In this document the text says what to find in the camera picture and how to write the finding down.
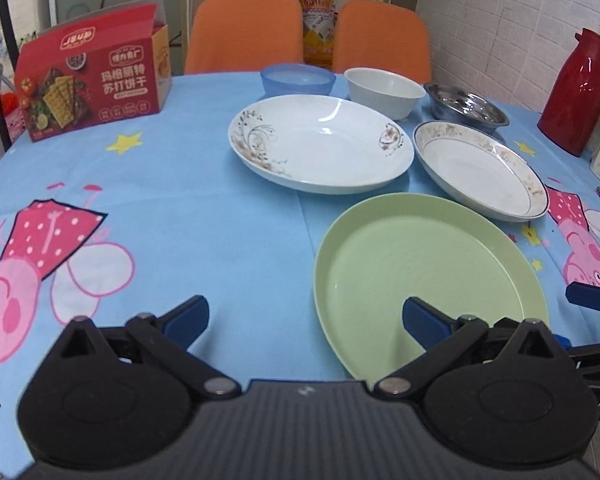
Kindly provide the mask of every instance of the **blue tablecloth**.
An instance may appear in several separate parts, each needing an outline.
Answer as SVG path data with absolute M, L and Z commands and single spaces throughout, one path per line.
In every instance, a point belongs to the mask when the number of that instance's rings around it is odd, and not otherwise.
M 30 462 L 16 425 L 18 398 L 77 314 L 113 326 L 203 294 L 210 325 L 190 351 L 243 386 L 254 377 L 346 377 L 315 315 L 312 271 L 329 225 L 371 194 L 298 193 L 248 170 L 229 147 L 227 127 L 262 94 L 257 74 L 183 76 L 160 114 L 35 144 L 21 137 L 2 158 L 1 472 L 15 476 Z M 347 95 L 342 78 L 333 95 Z M 564 297 L 573 269 L 600 277 L 600 183 L 586 161 L 538 132 L 536 113 L 504 109 L 511 126 L 502 136 L 557 189 L 552 210 L 576 195 L 582 209 L 499 225 L 536 269 L 554 332 L 574 344 L 600 342 L 600 313 Z M 412 134 L 429 118 L 423 100 L 402 126 Z M 417 160 L 372 194 L 404 190 L 442 195 Z

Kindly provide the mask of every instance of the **metal bolt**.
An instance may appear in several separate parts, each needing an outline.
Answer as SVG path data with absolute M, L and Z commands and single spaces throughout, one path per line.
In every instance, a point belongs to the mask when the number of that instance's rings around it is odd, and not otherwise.
M 226 395 L 234 391 L 238 385 L 228 377 L 214 377 L 205 381 L 205 390 L 210 394 Z
M 378 383 L 378 387 L 386 394 L 400 395 L 409 391 L 411 383 L 402 377 L 387 377 Z

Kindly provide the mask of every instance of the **green plastic plate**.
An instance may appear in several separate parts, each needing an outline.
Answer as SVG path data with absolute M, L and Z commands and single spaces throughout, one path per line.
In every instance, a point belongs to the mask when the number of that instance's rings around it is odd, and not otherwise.
M 402 326 L 409 296 L 453 318 L 548 324 L 528 261 L 478 213 L 413 193 L 376 196 L 345 211 L 318 251 L 314 297 L 324 333 L 354 378 L 375 383 L 423 353 Z

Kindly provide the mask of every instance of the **yellow snack bag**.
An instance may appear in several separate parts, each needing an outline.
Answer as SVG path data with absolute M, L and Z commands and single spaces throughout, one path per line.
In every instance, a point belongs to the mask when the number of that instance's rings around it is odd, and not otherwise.
M 334 3 L 334 0 L 300 0 L 307 64 L 331 68 Z

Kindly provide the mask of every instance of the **blue plastic bowl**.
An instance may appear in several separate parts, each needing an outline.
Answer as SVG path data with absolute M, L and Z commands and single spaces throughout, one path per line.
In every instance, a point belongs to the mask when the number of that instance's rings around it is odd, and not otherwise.
M 288 94 L 329 95 L 336 76 L 329 70 L 299 63 L 268 66 L 260 72 L 267 97 Z

